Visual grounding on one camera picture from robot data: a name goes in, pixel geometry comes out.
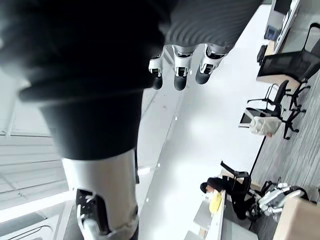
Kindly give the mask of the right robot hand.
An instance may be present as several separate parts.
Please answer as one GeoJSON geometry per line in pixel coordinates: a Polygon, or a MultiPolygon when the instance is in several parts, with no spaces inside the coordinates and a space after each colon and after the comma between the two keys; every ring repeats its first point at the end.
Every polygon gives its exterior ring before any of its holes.
{"type": "Polygon", "coordinates": [[[205,44],[199,84],[234,48],[259,0],[3,0],[0,66],[29,82],[76,191],[86,240],[136,240],[143,92],[162,87],[173,50],[176,90],[205,44]]]}

